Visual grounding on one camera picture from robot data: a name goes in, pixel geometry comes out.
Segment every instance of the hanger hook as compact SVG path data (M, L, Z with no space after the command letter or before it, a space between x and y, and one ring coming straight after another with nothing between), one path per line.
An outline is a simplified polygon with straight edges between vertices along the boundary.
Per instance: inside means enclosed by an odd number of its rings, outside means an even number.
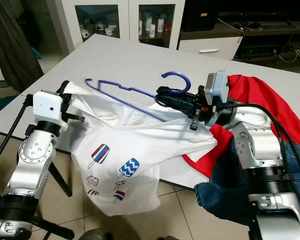
M184 94L189 91L189 89L191 88L191 82L186 75L184 75L178 71L168 71L168 72L162 74L161 77L163 77L165 79L166 77L168 77L170 75L176 75L176 76L179 76L180 78L182 78L185 81L186 86L183 90L173 90L172 89L169 91L169 94Z

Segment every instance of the red shirt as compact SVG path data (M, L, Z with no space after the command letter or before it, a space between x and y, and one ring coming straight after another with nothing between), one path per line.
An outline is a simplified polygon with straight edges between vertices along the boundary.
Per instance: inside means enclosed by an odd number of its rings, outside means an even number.
M256 77L242 75L228 76L228 96L241 103L255 103L264 106L284 126L292 140L300 144L300 120L291 110L289 105L264 81ZM272 131L277 135L273 124ZM215 124L210 132L218 141L217 146L197 162L193 162L187 155L183 159L194 169L208 178L211 177L215 163L226 156L232 143L232 132L225 130L222 126Z

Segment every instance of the black cable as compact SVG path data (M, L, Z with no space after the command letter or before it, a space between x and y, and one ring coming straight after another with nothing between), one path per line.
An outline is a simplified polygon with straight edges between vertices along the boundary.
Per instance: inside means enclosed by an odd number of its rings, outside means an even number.
M300 154L298 149L296 148L295 143L293 142L293 140L291 139L290 135L288 134L288 132L286 131L286 129L284 128L284 126L271 114L270 111L268 111L268 109L266 109L264 106L256 104L256 103L234 103L234 104L222 104L221 106L218 106L220 109L227 109L227 108L239 108L239 107L252 107L252 108L258 108L260 110L262 110L272 121L273 126L278 134L278 138L279 138L279 144L280 144L280 149L281 149L281 155L282 155L282 161L283 161L283 167L285 170L285 173L288 174L288 161L287 161L287 154L286 154L286 148L284 145L284 141L282 138L282 134L281 131L283 132L283 134L286 136L286 138L288 139L289 144L291 145L291 148L296 156L297 162L299 164L300 167ZM293 189L293 191L295 192L297 198L300 201L300 192L297 188L297 186L295 185L295 183L291 180L290 181L290 185Z
M289 144L291 145L291 148L297 158L297 162L300 166L300 154L298 149L296 148L295 143L292 141L290 135L288 134L288 132L285 130L284 126L278 122L278 120L270 113L270 111L268 111L264 106L256 104L256 103L234 103L234 104L223 104L220 108L221 109L226 109L226 108L239 108L239 107L252 107L252 108L258 108L260 110L262 110L273 122L273 125L275 127L275 130L278 133L278 136L281 135L280 130L282 130L282 132L284 133L284 135L286 136L286 138L288 139Z
M18 116L15 118L15 120L14 120L14 122L13 122L13 124L12 124L12 126L11 126L11 128L10 128L10 130L8 132L8 134L6 135L5 139L3 140L3 142L2 142L2 144L0 146L0 155L2 154L3 150L5 149L5 147L6 147L7 143L8 143L8 141L9 141L9 139L12 136L12 133L16 129L16 127L17 127L17 125L18 125L18 123L19 123L19 121L20 121L20 119L21 119L22 115L24 114L24 112L25 112L25 110L26 110L27 107L28 107L28 103L27 103L27 99L26 99L23 102L23 106L22 106L22 108L21 108Z

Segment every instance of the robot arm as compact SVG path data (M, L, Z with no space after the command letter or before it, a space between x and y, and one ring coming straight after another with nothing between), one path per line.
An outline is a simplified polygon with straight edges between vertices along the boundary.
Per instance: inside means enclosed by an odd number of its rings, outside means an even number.
M235 103L228 98L228 91L226 73L219 71L209 74L206 87L199 86L197 94L173 95L170 88L161 86L156 98L188 115L192 119L191 130L198 128L198 122L204 122L206 126L218 124L233 132L246 175L248 199L255 212L249 226L250 239L300 240L300 206L291 176L285 172L272 121L255 107L227 107Z
M71 94L63 94L67 84L64 82L57 92L42 90L26 96L37 125L30 125L26 131L27 138L17 151L18 164L0 200L0 239L30 238L32 223L40 220L34 220L34 214L56 156L58 137L67 130L68 119L84 121L83 117L66 113L72 99Z

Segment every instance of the denim jeans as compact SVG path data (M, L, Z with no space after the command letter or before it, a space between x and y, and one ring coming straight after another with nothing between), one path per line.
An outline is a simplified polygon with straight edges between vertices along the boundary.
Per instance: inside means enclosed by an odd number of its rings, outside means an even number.
M297 158L289 143L285 142L284 145L289 173L294 175L294 183L300 192L300 167ZM300 153L300 145L296 144L296 147ZM249 219L255 214L249 204L246 177L234 142L228 156L214 166L210 182L197 184L194 192L198 204L220 219L249 225Z

